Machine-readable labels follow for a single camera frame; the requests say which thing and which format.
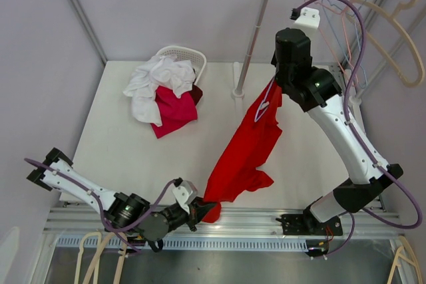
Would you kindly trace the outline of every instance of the crimson cloth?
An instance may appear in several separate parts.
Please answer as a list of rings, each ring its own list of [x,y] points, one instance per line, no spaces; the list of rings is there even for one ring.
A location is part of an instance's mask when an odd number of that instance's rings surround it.
[[[162,126],[151,124],[157,138],[176,131],[198,118],[194,100],[189,92],[177,98],[172,90],[159,86],[156,90],[155,102],[160,110],[162,121]]]
[[[268,109],[259,121],[254,122],[256,111],[267,91],[268,87],[249,107],[213,169],[204,193],[205,202],[233,202],[245,190],[254,192],[274,183],[265,172],[257,169],[266,162],[282,132],[276,120],[277,108],[282,105],[282,91],[275,81],[266,99]],[[215,222],[220,217],[220,208],[220,204],[216,205],[203,221]]]

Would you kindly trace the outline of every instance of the pile of clothes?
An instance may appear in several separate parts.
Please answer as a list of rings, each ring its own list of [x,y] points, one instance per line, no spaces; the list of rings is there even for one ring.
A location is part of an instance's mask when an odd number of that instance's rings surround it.
[[[136,68],[123,93],[132,97],[132,115],[151,123],[156,137],[161,138],[198,118],[196,105],[202,90],[195,79],[189,60],[153,56]]]

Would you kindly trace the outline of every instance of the metal rod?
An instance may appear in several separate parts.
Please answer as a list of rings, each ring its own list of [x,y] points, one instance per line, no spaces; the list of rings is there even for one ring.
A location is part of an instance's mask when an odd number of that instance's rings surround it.
[[[73,9],[75,15],[77,16],[77,19],[79,20],[81,27],[85,31],[85,34],[89,41],[91,42],[93,48],[97,52],[99,59],[102,61],[102,63],[105,65],[108,61],[107,56],[105,55],[105,52],[101,46],[101,43],[98,40],[98,37],[95,34],[95,31],[92,28],[92,25],[89,21],[89,19],[86,16],[85,11],[83,10],[83,7],[80,4],[79,0],[69,0],[69,3],[71,5],[71,8]]]
[[[377,6],[382,7],[387,0],[373,0],[372,2],[375,3]],[[365,30],[370,31],[372,26],[374,25],[374,22],[377,20],[377,17],[379,14],[374,11],[373,9],[368,9],[367,14],[365,15],[364,19],[364,25]],[[352,40],[351,46],[350,46],[351,53],[357,53],[358,52],[358,45],[356,39]],[[344,69],[347,69],[349,64],[345,59],[342,60],[341,65]]]
[[[420,23],[424,20],[425,17],[426,17],[426,5],[423,7],[423,9],[420,11],[420,13],[416,16],[416,18],[413,20],[413,22],[407,28],[407,33],[409,35],[412,34],[416,30],[416,28],[420,25]],[[398,41],[394,44],[392,49],[390,50],[389,55],[391,57],[394,57],[395,54],[398,52],[398,50],[404,45],[404,43],[405,43],[404,38],[400,37],[398,39]],[[377,80],[379,75],[386,69],[386,67],[387,67],[387,61],[386,61],[386,59],[382,59],[381,62],[378,64],[378,66],[373,71],[371,77],[369,78],[368,86],[365,87],[364,89],[359,90],[357,92],[357,94],[355,95],[356,99],[360,99],[364,95],[364,93],[367,92],[368,88],[371,87],[373,82]]]
[[[246,56],[244,57],[244,62],[242,64],[240,79],[238,80],[237,87],[235,88],[236,94],[242,93],[242,86],[244,85],[244,81],[246,80],[248,66],[250,65],[250,60],[252,59],[254,45],[256,43],[256,39],[258,38],[260,25],[262,24],[262,20],[264,18],[267,4],[268,4],[268,0],[262,0],[260,4],[258,18],[256,19],[256,24],[254,25],[254,30],[253,30],[252,36],[250,37],[251,40],[250,40],[250,43],[248,44],[247,53],[246,53]]]

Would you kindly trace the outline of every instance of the gray floor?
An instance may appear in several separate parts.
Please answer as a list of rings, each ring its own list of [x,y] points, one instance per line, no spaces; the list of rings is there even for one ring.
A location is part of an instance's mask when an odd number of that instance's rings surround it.
[[[77,253],[77,248],[57,248],[46,284],[73,284]],[[112,283],[116,260],[111,253],[101,257],[100,284]],[[392,260],[388,241],[370,240],[353,240],[327,261],[310,261],[303,253],[146,251],[124,262],[121,283],[380,284],[386,283]],[[83,261],[79,283],[90,261]]]

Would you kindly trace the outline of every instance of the beige hanger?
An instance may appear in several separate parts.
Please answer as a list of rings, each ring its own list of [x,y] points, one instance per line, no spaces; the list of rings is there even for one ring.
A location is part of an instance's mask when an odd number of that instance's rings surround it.
[[[423,280],[421,278],[421,272],[420,272],[420,265],[419,265],[419,262],[418,262],[418,260],[415,256],[415,254],[414,254],[413,249],[411,248],[410,244],[408,243],[408,241],[405,237],[400,236],[399,240],[401,241],[402,246],[398,247],[397,251],[395,252],[395,258],[393,259],[391,271],[390,271],[389,277],[387,279],[387,284],[392,283],[393,274],[395,273],[396,268],[401,267],[399,259],[402,259],[402,260],[406,261],[408,264],[414,266],[415,272],[417,274],[417,280],[418,280],[419,284],[423,284]],[[408,251],[409,258],[406,257],[403,254],[404,249]]]
[[[101,232],[91,232],[91,233],[87,233],[85,236],[83,236],[83,238],[80,241],[80,251],[79,251],[79,256],[77,257],[77,266],[75,268],[74,284],[79,284],[81,259],[83,258],[83,252],[85,251],[85,241],[92,236],[98,237],[97,247],[99,247],[99,245],[101,244],[101,240],[102,240],[102,233]],[[93,265],[93,268],[94,268],[94,271],[95,271],[95,274],[93,275],[93,284],[97,284],[98,283],[98,275],[99,275],[99,260],[97,261],[97,263],[95,263]]]
[[[377,6],[374,3],[370,3],[369,1],[364,0],[350,0],[352,3],[359,3],[363,4],[366,7],[369,7],[370,9],[374,10],[376,13],[381,15],[383,18],[385,18],[389,24],[395,28],[395,30],[401,35],[402,38],[405,39],[405,42],[407,43],[407,46],[411,52],[411,55],[413,56],[414,62],[417,67],[417,79],[414,81],[409,81],[407,77],[403,74],[401,67],[392,59],[392,57],[389,55],[389,53],[379,44],[379,42],[370,34],[367,32],[367,38],[371,42],[371,44],[380,52],[380,54],[383,56],[383,58],[386,59],[387,63],[392,66],[392,68],[396,71],[398,77],[402,80],[403,84],[409,88],[414,88],[416,86],[419,86],[423,79],[425,78],[425,67],[423,66],[423,61],[421,60],[419,51],[417,50],[417,47],[415,43],[413,42],[413,39],[408,35],[407,31],[398,23],[396,20],[396,17],[402,10],[407,10],[412,8],[418,0],[410,0],[407,3],[399,2],[392,12],[392,14],[389,14],[388,12],[384,11],[381,7]],[[351,17],[349,14],[346,14],[347,19],[351,23],[357,23],[353,17]]]
[[[125,240],[127,240],[127,236],[124,233],[119,233]],[[102,243],[98,246],[95,255],[92,258],[92,261],[89,265],[89,268],[87,269],[85,279],[83,280],[83,284],[89,284],[89,281],[91,280],[93,271],[96,268],[96,265],[99,264],[99,259],[101,258],[101,254],[104,251],[105,247],[108,245],[108,242],[114,237],[114,233],[108,233],[106,237],[103,239]],[[120,257],[118,258],[117,267],[115,269],[115,276],[113,284],[119,284],[121,273],[122,273],[122,266],[124,264],[124,259],[126,257],[126,248],[127,245],[125,243],[122,243],[121,245],[121,252]]]

